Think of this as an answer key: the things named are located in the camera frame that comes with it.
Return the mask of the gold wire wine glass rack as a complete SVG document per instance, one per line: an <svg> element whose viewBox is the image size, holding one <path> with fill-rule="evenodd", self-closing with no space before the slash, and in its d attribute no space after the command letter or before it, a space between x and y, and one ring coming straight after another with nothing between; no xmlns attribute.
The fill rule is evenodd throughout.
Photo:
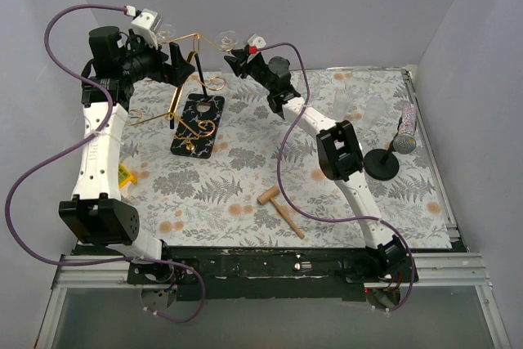
<svg viewBox="0 0 523 349"><path fill-rule="evenodd" d="M179 42L186 38L192 39L192 51L187 56L187 60L191 64L195 63L197 70L199 72L202 70L201 63L199 61L199 52L200 52L200 46L201 46L202 40L209 43L212 47L216 48L220 52L229 52L229 51L221 51L219 48L219 45L217 43L215 43L213 40L205 37L204 35L202 35L200 33L187 34L185 36L175 38L170 43ZM185 86L185 84L176 88L176 91L172 96L171 104L168 108L168 111L165 114L160 114L160 115L148 118L148 119L143 119L142 112L140 110L129 110L130 117L126 122L126 125L129 127L135 127L135 126L141 125L143 123L148 123L152 120L164 117L166 120L181 124L185 128L185 130L187 130L189 132L189 134L190 134L189 136L182 136L181 134L178 135L175 133L174 138L176 140L182 141L182 144L185 146L185 148L189 152L195 151L196 145L194 144L194 141L198 141L199 139L210 137L217 130L217 125L211 120L208 120L208 121L202 120L198 123L198 128L200 130L203 130L203 133L196 132L180 116L177 115L177 108L181 101L181 95L183 93L184 86Z"/></svg>

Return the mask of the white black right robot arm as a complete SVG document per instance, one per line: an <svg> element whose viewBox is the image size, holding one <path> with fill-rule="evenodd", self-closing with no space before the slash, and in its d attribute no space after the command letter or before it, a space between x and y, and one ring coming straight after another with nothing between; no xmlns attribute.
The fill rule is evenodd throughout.
<svg viewBox="0 0 523 349"><path fill-rule="evenodd" d="M399 277L406 266L413 271L413 257L403 236L383 219L364 174L364 156L352 124L336 122L309 105L310 95L300 95L292 84L290 63L281 56L264 60L263 50L253 45L234 49L224 60L235 77L252 78L267 91L274 114L315 138L318 162L325 177L346 198L352 216L342 222L360 226L370 273L379 281Z"/></svg>

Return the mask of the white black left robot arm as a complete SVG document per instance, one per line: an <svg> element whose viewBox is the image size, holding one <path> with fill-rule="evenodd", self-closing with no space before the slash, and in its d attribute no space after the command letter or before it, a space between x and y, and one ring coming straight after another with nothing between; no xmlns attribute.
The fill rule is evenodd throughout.
<svg viewBox="0 0 523 349"><path fill-rule="evenodd" d="M85 136L77 183L72 197L59 204L59 215L81 244L113 249L138 259L136 272L155 283L171 280L172 261L162 256L163 242L141 229L137 210L123 202L118 165L122 134L134 84L144 78L181 87L195 71L169 43L169 52L149 45L134 31L115 26L89 33L92 58L81 73Z"/></svg>

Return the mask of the black marbled rack base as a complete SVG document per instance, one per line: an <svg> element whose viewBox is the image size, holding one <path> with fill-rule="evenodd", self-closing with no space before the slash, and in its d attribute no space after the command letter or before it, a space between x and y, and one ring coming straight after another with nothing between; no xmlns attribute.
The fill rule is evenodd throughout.
<svg viewBox="0 0 523 349"><path fill-rule="evenodd" d="M224 107L223 96L189 94L181 117L177 120L171 153L176 156L209 159Z"/></svg>

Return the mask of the floral patterned table mat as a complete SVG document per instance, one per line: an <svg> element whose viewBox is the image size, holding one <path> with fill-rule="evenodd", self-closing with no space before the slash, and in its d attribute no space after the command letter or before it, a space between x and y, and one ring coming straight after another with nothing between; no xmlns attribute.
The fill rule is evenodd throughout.
<svg viewBox="0 0 523 349"><path fill-rule="evenodd" d="M310 105L331 114L333 95L350 75L346 69L320 70L320 87ZM364 154L388 147L400 113L411 100L405 73L399 69L373 70L369 90L356 96L346 119L357 132ZM123 198L139 212L141 229L174 246L364 247L356 222L328 224L307 219L288 206L295 224L305 234L299 239L271 204L257 197L276 186L278 151L289 123L273 114L266 90L251 79L230 78L223 92L225 109L209 159L178 157L171 153L174 131L165 118L125 127L121 162L137 178L132 193ZM145 80L135 84L130 107L144 118L167 112L173 89ZM361 119L369 98L382 97L387 108L361 136ZM366 175L383 218L407 240L410 248L450 249L449 214L419 131L411 154L396 154L400 170L391 181ZM342 192L322 173L315 138L294 128L287 140L282 180L290 200L317 217L339 219L353 212Z"/></svg>

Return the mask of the wooden toy mallet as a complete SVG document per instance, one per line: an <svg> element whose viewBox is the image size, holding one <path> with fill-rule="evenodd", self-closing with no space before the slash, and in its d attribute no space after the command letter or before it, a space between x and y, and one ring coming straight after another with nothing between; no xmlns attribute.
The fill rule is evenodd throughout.
<svg viewBox="0 0 523 349"><path fill-rule="evenodd" d="M260 205L272 204L278 214L285 220L288 226L293 230L299 239L305 239L304 233L299 229L299 227L293 222L289 214L285 211L284 207L280 205L276 198L280 194L278 186L273 186L270 189L266 190L264 193L257 197L257 202Z"/></svg>

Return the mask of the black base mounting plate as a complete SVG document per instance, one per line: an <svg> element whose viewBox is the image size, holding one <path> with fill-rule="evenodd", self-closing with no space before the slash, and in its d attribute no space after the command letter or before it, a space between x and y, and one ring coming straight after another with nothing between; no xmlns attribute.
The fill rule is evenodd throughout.
<svg viewBox="0 0 523 349"><path fill-rule="evenodd" d="M131 263L129 284L174 290L180 302L268 298L366 299L365 285L392 291L418 281L413 259L398 244L367 248L210 248L163 250L158 263Z"/></svg>

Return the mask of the aluminium frame rail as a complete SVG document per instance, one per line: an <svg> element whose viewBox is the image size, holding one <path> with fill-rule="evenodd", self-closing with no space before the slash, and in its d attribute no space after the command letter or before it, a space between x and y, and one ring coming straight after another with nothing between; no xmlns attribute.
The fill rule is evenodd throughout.
<svg viewBox="0 0 523 349"><path fill-rule="evenodd" d="M491 286L480 253L415 253L420 287Z"/></svg>

